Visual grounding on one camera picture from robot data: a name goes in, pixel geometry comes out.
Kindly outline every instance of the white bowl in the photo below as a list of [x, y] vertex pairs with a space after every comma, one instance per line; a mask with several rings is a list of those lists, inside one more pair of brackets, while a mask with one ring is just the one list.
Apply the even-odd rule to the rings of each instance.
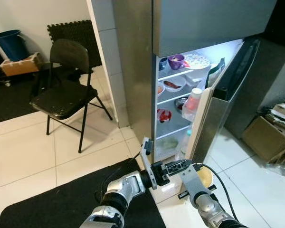
[[157, 86], [160, 86], [162, 88], [162, 91], [157, 94], [157, 97], [159, 97], [165, 91], [165, 86], [161, 82], [157, 82]]
[[[166, 85], [164, 83], [164, 81], [168, 81], [168, 82], [172, 82], [173, 84], [175, 84], [176, 86], [180, 86], [180, 88], [177, 88], [177, 89], [173, 89], [172, 87]], [[175, 92], [178, 92], [180, 90], [182, 90], [182, 88], [186, 85], [187, 81], [185, 78], [183, 78], [183, 76], [176, 76], [176, 77], [173, 77], [173, 78], [168, 78], [166, 80], [163, 81], [163, 84], [166, 88], [166, 90], [168, 90], [169, 92], [171, 93], [175, 93]]]

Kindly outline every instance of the bottle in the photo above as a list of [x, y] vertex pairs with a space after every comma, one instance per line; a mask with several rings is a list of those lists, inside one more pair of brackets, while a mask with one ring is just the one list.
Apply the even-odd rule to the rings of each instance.
[[197, 108], [199, 106], [201, 93], [203, 91], [199, 88], [194, 88], [191, 91], [188, 100], [182, 106], [181, 116], [191, 122], [194, 122]]
[[285, 176], [285, 165], [284, 164], [266, 164], [266, 169]]
[[176, 154], [174, 156], [175, 160], [181, 160], [181, 159], [185, 159], [185, 155], [186, 155], [186, 151], [187, 151], [187, 147], [188, 147], [188, 142], [189, 142], [189, 138], [191, 136], [191, 130], [188, 130], [185, 135], [183, 140], [181, 141], [181, 143], [179, 143], [176, 147]]

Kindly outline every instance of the metal robot arm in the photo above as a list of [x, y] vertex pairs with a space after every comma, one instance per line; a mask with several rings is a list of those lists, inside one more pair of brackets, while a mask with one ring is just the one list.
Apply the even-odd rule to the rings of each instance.
[[191, 160], [180, 160], [163, 165], [161, 161], [150, 165], [147, 155], [151, 153], [152, 141], [144, 138], [140, 156], [145, 170], [134, 171], [118, 180], [109, 183], [107, 192], [92, 214], [83, 222], [80, 228], [123, 228], [124, 216], [131, 200], [145, 193], [146, 188], [169, 183], [168, 176], [179, 174], [186, 191], [179, 198], [190, 196], [190, 202], [195, 207], [204, 223], [209, 228], [244, 228], [218, 203], [211, 191], [203, 186], [200, 178], [191, 164]]

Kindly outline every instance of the cardboard box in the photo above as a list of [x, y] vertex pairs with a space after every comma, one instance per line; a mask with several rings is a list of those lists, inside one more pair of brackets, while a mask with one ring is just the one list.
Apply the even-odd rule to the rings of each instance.
[[41, 65], [42, 61], [40, 54], [36, 52], [28, 58], [17, 62], [12, 62], [6, 59], [0, 64], [0, 68], [3, 70], [6, 76], [13, 76], [37, 72], [40, 70]]
[[277, 162], [285, 154], [285, 135], [263, 117], [253, 121], [242, 138], [266, 162]]

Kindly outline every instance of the purple mug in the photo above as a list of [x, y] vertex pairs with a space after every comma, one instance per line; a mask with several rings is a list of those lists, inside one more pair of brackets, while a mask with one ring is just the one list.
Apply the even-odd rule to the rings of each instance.
[[181, 54], [177, 54], [174, 56], [169, 56], [168, 57], [168, 62], [172, 70], [177, 70], [179, 68], [184, 68], [184, 61], [185, 61], [185, 56]]

